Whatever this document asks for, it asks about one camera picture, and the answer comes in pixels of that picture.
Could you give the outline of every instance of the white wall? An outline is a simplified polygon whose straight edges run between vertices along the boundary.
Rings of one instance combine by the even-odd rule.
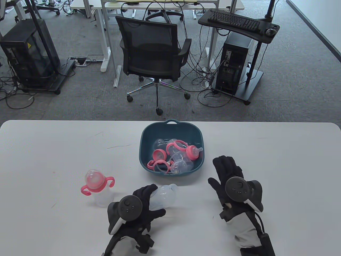
[[[291,0],[341,52],[341,0]]]

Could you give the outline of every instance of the white table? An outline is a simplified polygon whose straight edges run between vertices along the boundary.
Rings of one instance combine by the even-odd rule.
[[[100,42],[101,42],[101,48],[102,48],[102,52],[104,55],[103,58],[103,62],[101,65],[101,71],[102,72],[106,72],[107,68],[108,68],[108,63],[109,63],[109,59],[110,59],[110,47],[108,47],[107,45],[107,41],[105,38],[105,31],[104,31],[104,26],[103,26],[103,15],[101,12],[102,6],[101,6],[101,1],[100,0],[88,0],[89,4],[91,6],[91,10],[93,13],[95,13],[96,15],[96,25],[97,27],[101,30],[101,33],[99,35],[100,38]],[[220,0],[219,3],[219,9],[226,9],[227,6],[231,5],[232,0]],[[107,10],[120,10],[121,6],[122,6],[123,2],[116,2],[116,3],[106,3],[106,8]],[[147,8],[149,3],[147,2],[143,2],[140,3],[139,5],[127,5],[125,4],[123,6],[123,9],[127,9],[127,10],[145,10]],[[205,9],[209,9],[209,8],[215,8],[215,5],[213,3],[203,3],[202,4],[204,6]],[[86,9],[85,5],[84,5],[84,0],[74,0],[72,2],[72,4],[70,5],[71,9]],[[161,7],[158,3],[152,3],[149,7],[150,10],[160,10]],[[167,10],[180,10],[179,7],[177,7],[176,5],[172,4],[172,3],[167,3],[166,4],[166,9]],[[182,7],[183,10],[202,10],[202,7],[200,5],[189,5],[189,4],[185,4],[184,7]],[[237,1],[237,5],[236,5],[236,10],[244,10],[244,5],[241,2],[241,0]]]
[[[111,236],[104,208],[81,194],[96,168],[116,179],[115,200],[147,184],[176,183],[179,196],[152,222],[148,255],[238,256],[220,219],[212,159],[231,155],[263,186],[265,229],[276,256],[339,255],[340,129],[329,123],[193,122],[205,162],[182,178],[154,176],[139,163],[151,122],[12,120],[0,128],[2,255],[100,256]]]

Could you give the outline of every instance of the computer mouse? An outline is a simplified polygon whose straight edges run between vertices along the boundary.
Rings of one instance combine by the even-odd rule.
[[[275,30],[274,28],[268,28],[265,32],[265,34],[268,36],[268,37],[273,37],[277,34],[277,30]]]

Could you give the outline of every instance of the basket handle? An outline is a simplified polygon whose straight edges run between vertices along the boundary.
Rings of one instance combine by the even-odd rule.
[[[177,119],[168,119],[168,120],[164,121],[165,124],[167,124],[167,123],[169,123],[169,122],[175,122],[175,123],[177,123],[177,124],[181,123],[181,122],[179,122]]]

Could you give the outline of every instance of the chair base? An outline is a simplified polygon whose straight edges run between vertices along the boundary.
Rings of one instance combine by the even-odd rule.
[[[156,114],[161,116],[163,114],[163,111],[161,108],[159,108],[159,86],[160,85],[163,87],[184,93],[184,97],[187,100],[189,100],[191,97],[191,95],[186,90],[183,90],[183,89],[178,88],[176,86],[173,86],[171,84],[167,84],[167,83],[163,82],[161,79],[154,79],[154,78],[149,78],[149,77],[147,77],[147,79],[149,79],[151,82],[149,82],[148,84],[145,84],[145,85],[127,93],[127,101],[128,102],[133,101],[133,97],[131,96],[131,94],[136,93],[136,92],[141,91],[141,90],[144,90],[144,89],[149,88],[151,86],[155,86],[155,89],[156,89]],[[142,82],[143,77],[139,76],[138,80],[140,82]]]
[[[160,10],[157,11],[153,14],[150,14],[146,17],[146,20],[150,20],[151,18],[155,18],[155,17],[163,17],[167,23],[170,23],[171,21],[169,20],[168,16],[180,16],[180,21],[183,21],[183,14],[179,13],[179,12],[175,12],[175,11],[165,11],[165,10]]]

